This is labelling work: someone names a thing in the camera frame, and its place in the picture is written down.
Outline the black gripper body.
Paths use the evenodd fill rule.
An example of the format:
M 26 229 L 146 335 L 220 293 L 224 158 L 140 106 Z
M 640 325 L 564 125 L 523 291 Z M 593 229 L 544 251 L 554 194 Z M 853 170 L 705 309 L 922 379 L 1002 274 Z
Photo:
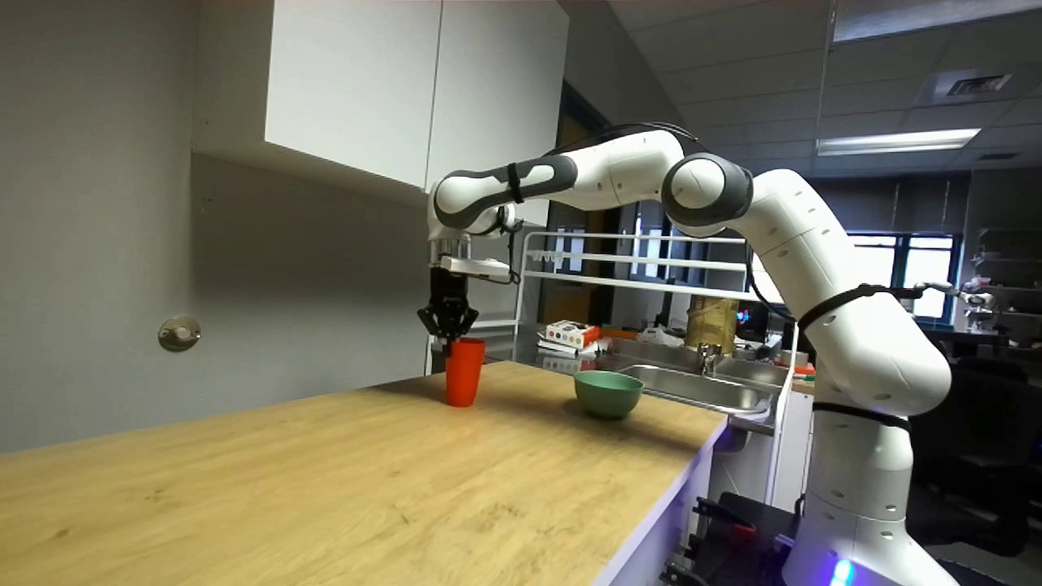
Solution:
M 426 325 L 473 325 L 479 313 L 469 306 L 465 276 L 442 268 L 430 270 L 430 299 L 419 309 Z

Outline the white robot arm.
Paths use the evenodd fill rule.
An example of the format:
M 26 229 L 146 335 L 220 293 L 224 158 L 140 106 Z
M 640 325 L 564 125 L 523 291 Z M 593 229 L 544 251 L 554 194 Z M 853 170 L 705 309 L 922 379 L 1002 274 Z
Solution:
M 804 176 L 749 172 L 664 128 L 457 170 L 430 194 L 432 268 L 419 309 L 430 335 L 457 343 L 473 330 L 473 276 L 514 276 L 504 261 L 469 261 L 464 240 L 512 230 L 528 198 L 582 213 L 654 198 L 691 236 L 744 236 L 817 352 L 810 469 L 786 586 L 957 586 L 905 523 L 914 469 L 910 421 L 948 399 L 948 358 L 895 293 L 857 274 L 844 224 Z

